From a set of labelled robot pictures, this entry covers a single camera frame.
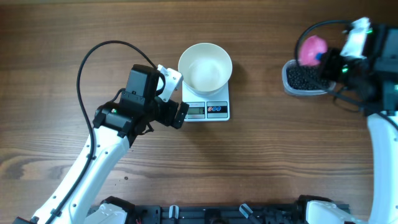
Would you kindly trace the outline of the pink scoop with blue handle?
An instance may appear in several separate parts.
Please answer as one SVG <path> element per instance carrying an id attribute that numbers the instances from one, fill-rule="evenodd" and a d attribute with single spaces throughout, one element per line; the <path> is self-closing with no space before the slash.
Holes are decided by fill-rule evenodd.
<path id="1" fill-rule="evenodd" d="M 328 50 L 326 40 L 317 35 L 307 38 L 299 52 L 298 60 L 302 66 L 317 66 L 321 63 L 321 57 Z"/>

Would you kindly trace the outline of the white digital kitchen scale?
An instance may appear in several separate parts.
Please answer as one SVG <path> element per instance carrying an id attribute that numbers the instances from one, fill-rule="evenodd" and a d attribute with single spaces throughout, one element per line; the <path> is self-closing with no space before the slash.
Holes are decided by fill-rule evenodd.
<path id="1" fill-rule="evenodd" d="M 230 119 L 228 83 L 209 95 L 195 93 L 186 83 L 183 83 L 182 101 L 189 105 L 185 122 L 213 122 Z"/>

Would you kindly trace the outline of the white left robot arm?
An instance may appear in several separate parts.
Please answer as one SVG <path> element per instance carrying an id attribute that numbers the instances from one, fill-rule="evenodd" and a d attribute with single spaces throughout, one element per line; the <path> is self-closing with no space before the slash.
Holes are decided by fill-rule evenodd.
<path id="1" fill-rule="evenodd" d="M 95 114 L 85 147 L 52 196 L 33 214 L 29 223 L 94 223 L 127 213 L 89 215 L 88 211 L 107 176 L 130 150 L 139 135 L 151 132 L 150 122 L 181 128 L 186 103 L 170 99 L 182 74 L 159 65 L 156 69 L 134 65 L 118 103 L 107 102 Z"/>

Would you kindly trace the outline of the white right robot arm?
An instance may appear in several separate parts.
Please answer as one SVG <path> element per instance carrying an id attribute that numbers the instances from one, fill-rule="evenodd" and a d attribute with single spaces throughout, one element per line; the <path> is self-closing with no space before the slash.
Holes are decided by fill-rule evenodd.
<path id="1" fill-rule="evenodd" d="M 342 49 L 316 50 L 307 36 L 330 24 L 346 26 Z M 354 91 L 358 99 L 326 89 L 364 113 L 373 147 L 373 204 L 368 223 L 397 223 L 397 27 L 329 20 L 307 28 L 294 48 L 298 68 L 320 62 L 319 75 Z"/>

